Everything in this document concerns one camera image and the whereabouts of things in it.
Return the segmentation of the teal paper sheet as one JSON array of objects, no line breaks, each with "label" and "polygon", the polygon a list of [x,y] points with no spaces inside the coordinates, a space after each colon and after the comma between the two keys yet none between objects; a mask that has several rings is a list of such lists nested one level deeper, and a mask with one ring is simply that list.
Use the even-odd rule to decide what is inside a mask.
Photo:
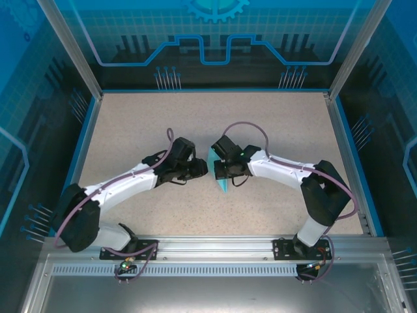
[{"label": "teal paper sheet", "polygon": [[217,184],[220,186],[223,192],[227,192],[227,179],[220,179],[217,180],[215,178],[215,171],[214,171],[214,162],[220,160],[220,157],[216,154],[214,149],[209,148],[208,155],[207,155],[207,166],[208,166],[208,172],[210,175],[214,178],[214,180],[217,182]]}]

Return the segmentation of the aluminium mounting rail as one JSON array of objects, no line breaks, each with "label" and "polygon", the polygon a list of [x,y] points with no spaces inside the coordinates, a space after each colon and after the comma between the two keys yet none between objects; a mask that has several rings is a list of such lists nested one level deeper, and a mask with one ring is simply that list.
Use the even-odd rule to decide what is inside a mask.
[{"label": "aluminium mounting rail", "polygon": [[[155,263],[273,263],[272,236],[151,236],[142,240],[159,241]],[[334,263],[379,263],[392,261],[388,240],[365,235],[331,235]],[[48,237],[40,252],[40,262],[99,262],[100,247],[89,247],[73,253],[67,248],[56,249]]]}]

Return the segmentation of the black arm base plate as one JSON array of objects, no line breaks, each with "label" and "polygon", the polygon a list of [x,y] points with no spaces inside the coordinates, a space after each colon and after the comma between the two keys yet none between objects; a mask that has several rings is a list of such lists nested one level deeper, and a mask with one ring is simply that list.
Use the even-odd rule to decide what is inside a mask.
[{"label": "black arm base plate", "polygon": [[272,253],[276,261],[332,259],[330,243],[326,239],[319,239],[313,247],[302,248],[295,245],[292,239],[284,239],[282,237],[272,241]]},{"label": "black arm base plate", "polygon": [[[149,256],[151,260],[156,259],[158,251],[158,240],[154,239],[132,239],[121,251],[122,254],[128,254],[128,256],[133,257],[135,260],[145,261]],[[124,260],[126,256],[120,256],[106,250],[101,249],[99,254],[100,260]]]}]

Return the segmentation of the aluminium side rail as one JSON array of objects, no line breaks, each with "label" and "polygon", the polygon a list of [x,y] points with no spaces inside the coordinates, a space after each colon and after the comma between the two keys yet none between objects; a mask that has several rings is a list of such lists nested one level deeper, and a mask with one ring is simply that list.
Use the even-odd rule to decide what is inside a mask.
[{"label": "aluminium side rail", "polygon": [[338,143],[339,152],[345,168],[347,180],[349,182],[350,190],[357,201],[357,215],[364,235],[374,236],[372,222],[368,219],[368,205],[362,188],[360,176],[356,169],[354,155],[352,153],[351,145],[349,143],[348,132],[343,124],[342,116],[338,105],[330,99],[328,93],[324,93],[324,101],[330,116],[332,127],[336,141]]}]

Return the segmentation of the aluminium frame post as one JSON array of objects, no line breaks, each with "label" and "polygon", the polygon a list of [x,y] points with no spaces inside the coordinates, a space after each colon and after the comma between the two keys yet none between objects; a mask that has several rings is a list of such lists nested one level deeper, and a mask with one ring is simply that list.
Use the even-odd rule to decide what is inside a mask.
[{"label": "aluminium frame post", "polygon": [[328,99],[334,102],[357,64],[360,56],[369,44],[371,37],[384,17],[392,0],[375,0],[367,18],[354,40],[344,62],[329,88]]},{"label": "aluminium frame post", "polygon": [[43,13],[47,17],[50,25],[52,26],[55,34],[58,36],[61,44],[65,48],[67,54],[74,63],[81,78],[85,82],[87,88],[91,92],[92,96],[101,101],[103,92],[95,78],[93,71],[91,70],[86,58],[84,57],[81,48],[79,47],[76,39],[74,38],[68,24],[66,23],[61,11],[55,4],[54,0],[36,0],[41,7]]}]

